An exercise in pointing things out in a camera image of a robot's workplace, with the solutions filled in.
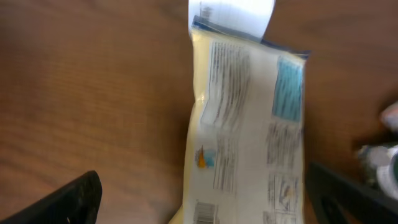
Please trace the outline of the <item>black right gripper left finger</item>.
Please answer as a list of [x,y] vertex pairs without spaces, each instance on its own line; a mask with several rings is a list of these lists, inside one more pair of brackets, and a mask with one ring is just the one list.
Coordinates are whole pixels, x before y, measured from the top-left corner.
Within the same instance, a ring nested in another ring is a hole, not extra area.
[[95,224],[101,196],[102,185],[99,175],[91,170],[2,220],[1,224]]

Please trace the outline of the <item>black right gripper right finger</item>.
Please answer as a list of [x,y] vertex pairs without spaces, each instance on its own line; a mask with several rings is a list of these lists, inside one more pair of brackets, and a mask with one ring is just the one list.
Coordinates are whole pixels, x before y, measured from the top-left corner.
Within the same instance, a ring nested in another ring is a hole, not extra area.
[[312,162],[305,188],[319,223],[348,223],[343,210],[365,224],[396,224],[397,201]]

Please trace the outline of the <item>teal packet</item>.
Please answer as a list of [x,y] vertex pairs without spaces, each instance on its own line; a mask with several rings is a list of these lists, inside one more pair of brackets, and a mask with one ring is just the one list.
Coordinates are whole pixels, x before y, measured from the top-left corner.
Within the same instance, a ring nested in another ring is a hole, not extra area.
[[357,157],[366,184],[397,200],[397,144],[365,145]]

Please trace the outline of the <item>white blue snack bag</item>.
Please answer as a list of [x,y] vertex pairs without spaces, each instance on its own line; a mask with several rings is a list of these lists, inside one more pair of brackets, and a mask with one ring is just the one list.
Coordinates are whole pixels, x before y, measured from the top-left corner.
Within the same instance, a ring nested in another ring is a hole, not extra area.
[[309,51],[199,16],[191,37],[195,102],[172,223],[303,223]]

